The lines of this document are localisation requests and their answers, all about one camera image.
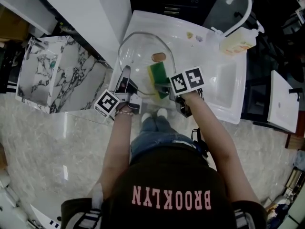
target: white sneaker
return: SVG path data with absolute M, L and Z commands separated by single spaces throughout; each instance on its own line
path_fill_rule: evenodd
M 158 112 L 157 112 L 157 116 L 158 116 L 158 117 L 159 117 L 159 116 L 164 116 L 165 119 L 167 119 L 167 110 L 164 109 L 164 108 L 159 109 Z
M 141 123 L 143 123 L 147 118 L 151 117 L 152 114 L 150 113 L 144 113 L 141 119 Z

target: sponge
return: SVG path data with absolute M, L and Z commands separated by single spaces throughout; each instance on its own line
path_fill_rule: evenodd
M 152 85 L 170 83 L 166 76 L 166 71 L 163 62 L 158 62 L 147 67 L 149 78 L 151 79 Z M 161 93 L 155 89 L 156 96 L 159 99 L 165 98 L 168 94 Z

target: white sink basin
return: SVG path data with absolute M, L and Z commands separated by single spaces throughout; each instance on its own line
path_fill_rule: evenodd
M 220 120 L 233 124 L 239 123 L 244 101 L 246 53 L 235 57 L 227 56 L 218 50 L 215 43 L 211 43 L 210 38 L 214 34 L 213 31 L 160 14 L 135 10 L 125 37 L 135 31 L 149 32 L 160 37 L 173 52 L 177 73 L 183 69 L 200 66 L 205 83 L 203 95 L 211 110 Z M 135 81 L 139 89 L 151 93 L 153 87 L 147 74 L 147 66 L 154 64 L 151 56 L 159 52 L 160 47 L 157 48 L 149 40 L 138 40 L 134 41 L 134 48 L 136 53 L 130 54 L 129 52 L 130 61 L 133 62 L 133 65 L 130 65 L 131 79 Z M 167 76 L 170 77 L 173 70 L 169 70 L 168 66 L 165 68 Z M 110 82 L 110 90 L 114 90 L 120 73 L 117 60 Z M 153 97 L 143 95 L 141 97 L 148 104 L 175 108 L 174 102 L 168 98 L 157 101 Z
M 299 114 L 298 95 L 290 94 L 292 87 L 276 71 L 271 71 L 271 94 L 268 122 L 292 133 L 296 131 Z
M 26 50 L 16 99 L 49 114 L 93 107 L 106 68 L 70 36 L 39 39 L 47 46 Z

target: wall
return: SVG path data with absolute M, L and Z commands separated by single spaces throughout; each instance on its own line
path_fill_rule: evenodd
M 51 34 L 57 24 L 39 0 L 0 0 L 0 3 L 45 34 Z
M 48 0 L 114 67 L 131 9 L 129 0 Z
M 132 16 L 130 0 L 100 0 L 117 40 L 124 39 Z

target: faucet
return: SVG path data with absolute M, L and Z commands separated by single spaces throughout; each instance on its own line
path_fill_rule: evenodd
M 31 52 L 33 46 L 36 46 L 42 50 L 47 50 L 49 48 L 49 42 L 42 42 L 39 39 L 32 37 L 28 44 L 29 49 L 27 51 L 26 60 L 28 60 L 30 58 L 30 52 Z
M 227 4 L 232 4 L 234 0 L 227 0 L 226 3 Z M 252 0 L 248 0 L 248 7 L 247 7 L 247 11 L 244 14 L 243 18 L 233 27 L 231 27 L 230 29 L 228 29 L 226 32 L 222 32 L 220 30 L 217 30 L 216 28 L 212 27 L 211 29 L 213 31 L 215 31 L 217 37 L 219 39 L 224 39 L 227 35 L 229 35 L 230 33 L 234 32 L 236 29 L 238 29 L 240 26 L 242 26 L 243 23 L 245 23 L 245 21 L 248 19 L 248 17 L 250 16 L 252 10 Z

